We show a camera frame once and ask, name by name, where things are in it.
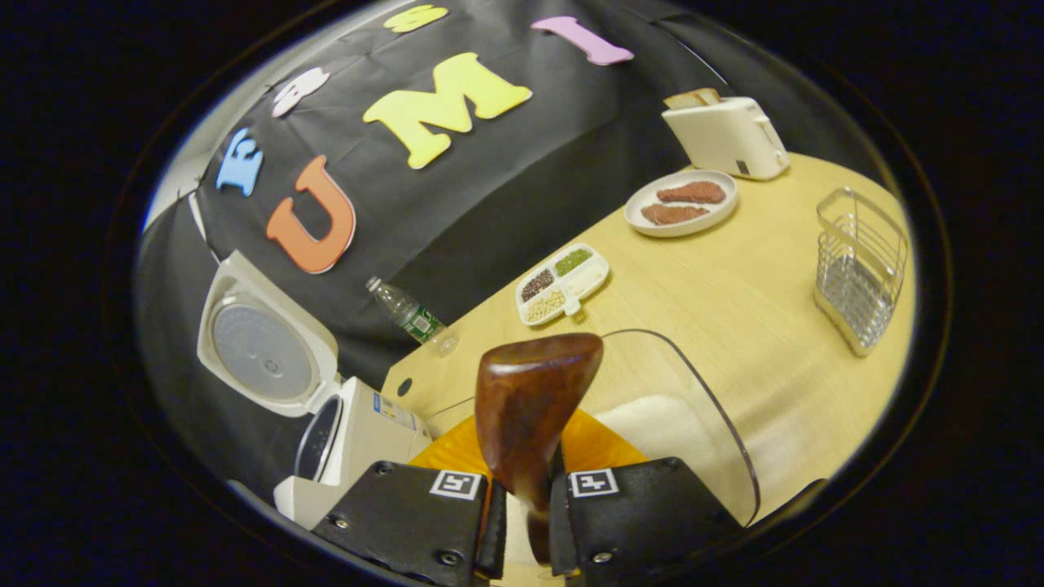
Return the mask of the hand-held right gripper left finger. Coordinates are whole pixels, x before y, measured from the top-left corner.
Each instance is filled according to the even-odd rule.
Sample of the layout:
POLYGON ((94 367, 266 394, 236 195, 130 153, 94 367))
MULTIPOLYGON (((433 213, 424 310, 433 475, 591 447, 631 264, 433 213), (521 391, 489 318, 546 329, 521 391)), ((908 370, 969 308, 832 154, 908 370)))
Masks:
POLYGON ((507 530, 507 492, 466 417, 410 463, 374 461, 313 534, 414 582, 487 586, 504 576, 507 530))

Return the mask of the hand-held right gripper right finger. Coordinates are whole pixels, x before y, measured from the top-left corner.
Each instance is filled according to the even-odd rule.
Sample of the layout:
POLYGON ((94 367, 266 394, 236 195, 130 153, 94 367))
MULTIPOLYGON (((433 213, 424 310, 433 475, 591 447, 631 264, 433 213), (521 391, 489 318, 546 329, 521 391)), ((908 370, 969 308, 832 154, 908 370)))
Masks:
POLYGON ((649 586, 745 532, 682 457, 646 457, 589 413, 552 464, 549 565, 569 586, 649 586))

